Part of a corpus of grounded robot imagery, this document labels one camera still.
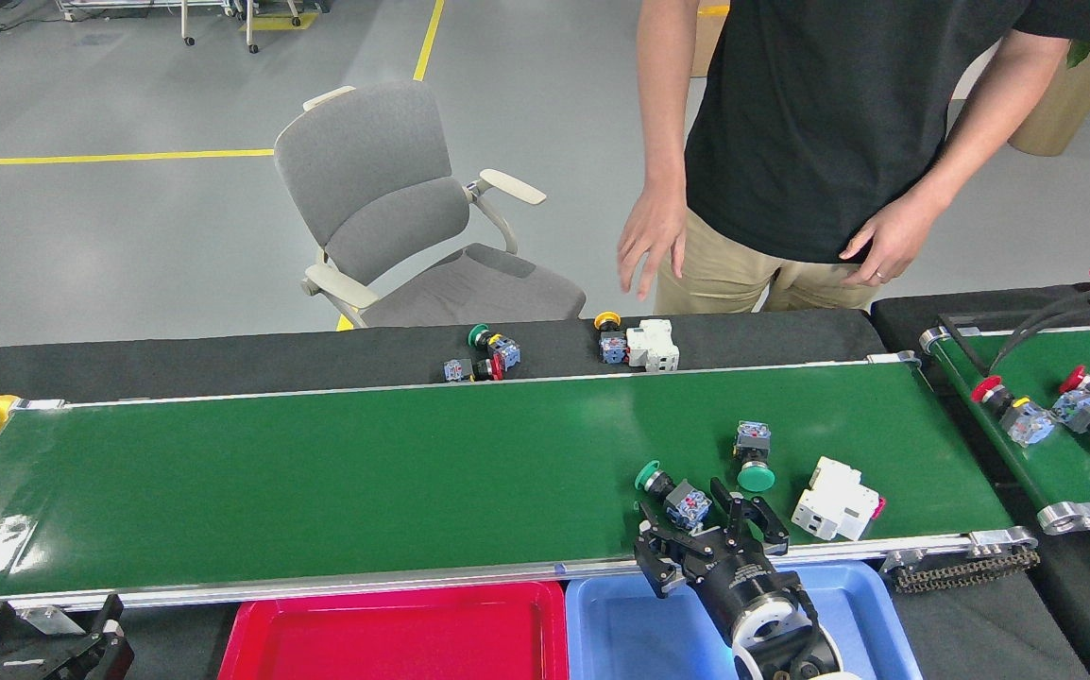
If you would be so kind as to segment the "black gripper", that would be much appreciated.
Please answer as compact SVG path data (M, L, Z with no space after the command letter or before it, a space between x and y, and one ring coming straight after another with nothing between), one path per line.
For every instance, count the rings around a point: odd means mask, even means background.
M741 622L748 632L792 627L799 619L798 600L788 591L795 578L779 576L766 556L790 550L782 518L760 495L744 498L718 477L710 478L710 491L726 522L720 531L694 537L674 529L647 502L635 502L641 515L635 563L641 573L661 599L689 584L718 632L735 632Z

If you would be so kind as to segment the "person's right hand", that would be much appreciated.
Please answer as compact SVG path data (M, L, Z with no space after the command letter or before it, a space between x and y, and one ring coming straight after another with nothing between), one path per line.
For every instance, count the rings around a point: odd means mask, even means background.
M617 245L617 272L623 293L647 298L663 267L670 262L675 277L682 276L687 184L649 179L623 223Z

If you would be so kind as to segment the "person's left hand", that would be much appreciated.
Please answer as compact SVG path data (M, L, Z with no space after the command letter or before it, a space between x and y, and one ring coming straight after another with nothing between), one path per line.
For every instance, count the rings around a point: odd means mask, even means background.
M930 229L949 203L934 195L911 190L865 220L841 253L850 260L865 251L857 271L841 286L880 287L899 277L911 266L927 242Z

